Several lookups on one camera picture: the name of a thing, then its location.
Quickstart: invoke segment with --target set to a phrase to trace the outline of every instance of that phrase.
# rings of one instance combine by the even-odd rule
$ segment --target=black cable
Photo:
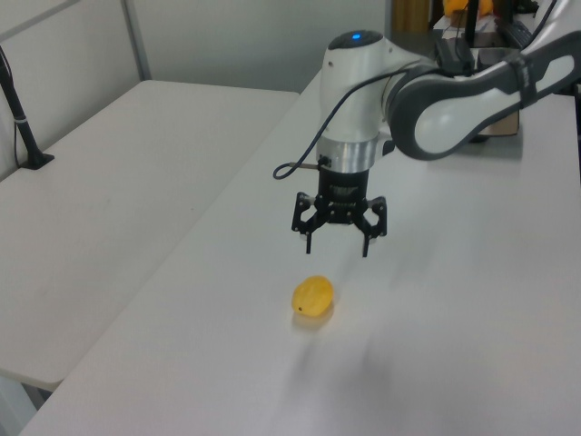
[[[15,162],[16,168],[20,168],[20,163],[18,162],[18,153],[16,152],[16,121],[15,121]]]
[[[325,129],[327,128],[327,126],[329,125],[329,123],[331,122],[331,120],[333,119],[335,114],[339,111],[339,109],[343,106],[343,104],[347,101],[347,99],[352,94],[356,93],[359,89],[361,89],[369,84],[375,84],[376,82],[379,82],[380,80],[388,79],[390,77],[393,77],[394,75],[404,74],[404,73],[407,73],[408,71],[409,70],[401,70],[400,69],[398,71],[394,71],[391,73],[376,75],[375,77],[371,77],[370,79],[368,79],[364,82],[361,82],[360,84],[349,89],[348,92],[341,97],[339,102],[337,104],[335,104],[335,107],[333,108],[333,110],[330,111],[329,116],[325,119],[325,121],[323,122],[323,125],[320,127],[317,134],[315,134],[315,137],[311,141],[310,145],[307,147],[307,150],[305,150],[305,152],[302,154],[300,159],[296,163],[283,163],[282,165],[277,166],[274,169],[274,171],[272,172],[272,177],[276,180],[286,179],[291,174],[293,174],[295,171],[297,171],[297,169],[300,168],[300,166],[304,163],[307,156],[310,154],[310,152],[312,152],[312,149],[315,148],[315,145],[317,144],[319,139],[322,137],[323,133],[325,132]],[[449,73],[446,72],[445,70],[442,70],[441,68],[434,68],[432,70],[428,70],[428,71],[418,75],[418,77],[421,77],[422,75],[427,75],[427,74],[441,74],[441,75],[445,75],[445,76],[449,77]],[[290,168],[290,170],[287,171],[283,175],[278,175],[278,172],[283,168]]]
[[[533,43],[533,41],[535,41],[535,39],[537,38],[538,34],[541,33],[541,31],[545,27],[545,24],[547,23],[548,17],[551,16],[553,9],[555,9],[556,2],[557,2],[557,0],[553,0],[553,3],[551,3],[551,6],[548,7],[547,12],[545,13],[545,16],[543,16],[543,19],[538,24],[537,28],[535,29],[535,32],[533,32],[533,34],[530,36],[530,39],[528,40],[527,45],[525,45],[523,47],[523,50],[525,48],[527,48],[529,45],[531,45]]]
[[[464,64],[466,61],[464,60],[464,58],[460,55],[460,52],[458,51],[458,37],[460,35],[460,25],[462,24],[462,19],[464,18],[464,13],[466,12],[466,10],[468,9],[468,3],[466,3],[466,6],[464,6],[464,9],[462,9],[462,12],[460,12],[460,18],[458,19],[458,27],[456,28],[456,39],[454,41],[454,51],[456,52],[456,56],[458,57],[458,59]],[[474,70],[474,65],[472,65],[470,67],[470,71],[472,72]]]

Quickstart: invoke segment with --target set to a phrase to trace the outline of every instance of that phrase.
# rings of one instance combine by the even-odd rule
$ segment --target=white tabletop
[[[296,94],[144,82],[0,183],[0,374],[52,390]]]
[[[389,235],[363,259],[353,227],[322,227],[311,255],[291,231],[316,172],[271,179],[313,136],[318,91],[317,77],[23,435],[577,433],[573,99],[523,111],[522,149],[376,163]],[[336,287],[319,324],[291,310],[312,274]]]

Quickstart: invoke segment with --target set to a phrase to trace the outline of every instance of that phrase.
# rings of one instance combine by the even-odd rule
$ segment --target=gray wall
[[[332,38],[385,32],[390,16],[386,0],[127,2],[151,78],[295,92],[319,71]]]
[[[1,45],[42,149],[139,82],[121,0],[81,0]],[[0,180],[15,168],[12,122],[0,94]]]

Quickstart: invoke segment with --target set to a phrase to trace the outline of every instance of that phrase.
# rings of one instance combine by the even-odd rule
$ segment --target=black stand
[[[50,154],[43,154],[36,145],[33,132],[30,130],[30,125],[26,120],[25,111],[20,104],[20,99],[15,90],[14,80],[8,66],[8,61],[4,56],[4,52],[0,47],[0,85],[6,96],[12,115],[15,118],[15,123],[18,126],[20,135],[25,143],[26,151],[28,152],[28,160],[21,165],[22,168],[29,170],[38,170],[54,159]]]

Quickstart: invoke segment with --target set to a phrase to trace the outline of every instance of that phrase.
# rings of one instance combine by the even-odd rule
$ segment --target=yellow lemon
[[[294,290],[292,309],[307,316],[319,316],[333,301],[333,285],[322,275],[309,277]]]

